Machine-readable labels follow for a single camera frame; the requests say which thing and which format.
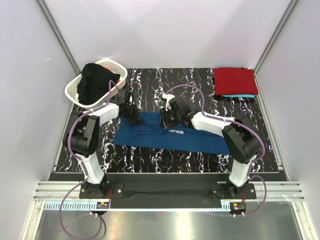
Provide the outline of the blue printed t shirt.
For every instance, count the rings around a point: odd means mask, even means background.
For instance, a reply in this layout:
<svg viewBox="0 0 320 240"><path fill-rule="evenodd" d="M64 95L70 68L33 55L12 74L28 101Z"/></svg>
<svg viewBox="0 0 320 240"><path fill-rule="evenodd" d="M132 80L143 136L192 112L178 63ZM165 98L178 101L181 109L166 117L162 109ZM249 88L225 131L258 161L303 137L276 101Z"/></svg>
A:
<svg viewBox="0 0 320 240"><path fill-rule="evenodd" d="M179 124L170 129L161 127L159 112L141 112L143 124L129 124L120 118L118 132L113 138L116 145L228 155L223 137Z"/></svg>

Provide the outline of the black t shirt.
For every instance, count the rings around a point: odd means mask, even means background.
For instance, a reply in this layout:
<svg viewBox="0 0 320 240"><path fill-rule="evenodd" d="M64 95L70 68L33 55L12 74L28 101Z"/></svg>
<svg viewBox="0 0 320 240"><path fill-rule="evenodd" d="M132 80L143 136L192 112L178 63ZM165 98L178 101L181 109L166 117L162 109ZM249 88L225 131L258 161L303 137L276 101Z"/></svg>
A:
<svg viewBox="0 0 320 240"><path fill-rule="evenodd" d="M109 92L107 69L96 63L87 63L81 72L81 80L77 85L78 102L92 105Z"/></svg>

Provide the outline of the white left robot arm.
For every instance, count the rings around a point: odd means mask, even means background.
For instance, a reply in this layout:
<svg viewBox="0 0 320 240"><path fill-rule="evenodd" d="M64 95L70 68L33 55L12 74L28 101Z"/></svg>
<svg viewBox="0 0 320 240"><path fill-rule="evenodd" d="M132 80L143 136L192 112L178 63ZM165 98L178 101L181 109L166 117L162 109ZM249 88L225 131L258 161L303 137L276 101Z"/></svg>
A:
<svg viewBox="0 0 320 240"><path fill-rule="evenodd" d="M103 182L105 173L96 153L100 127L118 117L124 118L130 125L143 123L129 90L120 89L115 96L94 109L73 111L63 137L65 147L77 159L85 181L91 185L90 192L97 198L103 198L108 193L108 186Z"/></svg>

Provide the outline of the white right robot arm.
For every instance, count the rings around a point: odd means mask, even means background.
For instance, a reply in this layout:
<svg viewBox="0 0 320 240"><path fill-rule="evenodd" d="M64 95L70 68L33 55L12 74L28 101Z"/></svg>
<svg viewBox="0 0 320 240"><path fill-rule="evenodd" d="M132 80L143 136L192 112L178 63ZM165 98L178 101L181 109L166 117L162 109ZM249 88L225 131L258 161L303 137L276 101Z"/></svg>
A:
<svg viewBox="0 0 320 240"><path fill-rule="evenodd" d="M265 145L254 130L251 121L245 117L222 117L205 111L192 110L186 102L172 94L164 93L165 107L160 111L161 126L170 129L181 124L186 128L206 131L224 138L233 164L227 185L228 195L239 198L245 192L251 165L265 154Z"/></svg>

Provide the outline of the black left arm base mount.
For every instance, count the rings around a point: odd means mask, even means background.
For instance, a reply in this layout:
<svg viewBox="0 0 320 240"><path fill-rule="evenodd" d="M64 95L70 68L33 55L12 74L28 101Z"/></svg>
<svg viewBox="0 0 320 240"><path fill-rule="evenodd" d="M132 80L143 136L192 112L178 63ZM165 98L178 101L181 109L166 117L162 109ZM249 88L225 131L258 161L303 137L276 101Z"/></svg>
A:
<svg viewBox="0 0 320 240"><path fill-rule="evenodd" d="M103 179L99 184L84 183L80 187L80 199L121 199L124 185Z"/></svg>

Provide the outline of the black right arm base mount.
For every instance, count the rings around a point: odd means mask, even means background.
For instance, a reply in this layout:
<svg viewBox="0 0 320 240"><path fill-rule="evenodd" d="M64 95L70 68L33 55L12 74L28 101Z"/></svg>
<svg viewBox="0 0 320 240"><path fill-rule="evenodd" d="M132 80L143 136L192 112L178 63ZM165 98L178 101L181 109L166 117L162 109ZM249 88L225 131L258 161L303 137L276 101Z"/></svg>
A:
<svg viewBox="0 0 320 240"><path fill-rule="evenodd" d="M255 200L257 198L255 186L246 181L242 186L235 186L229 180L210 185L214 200Z"/></svg>

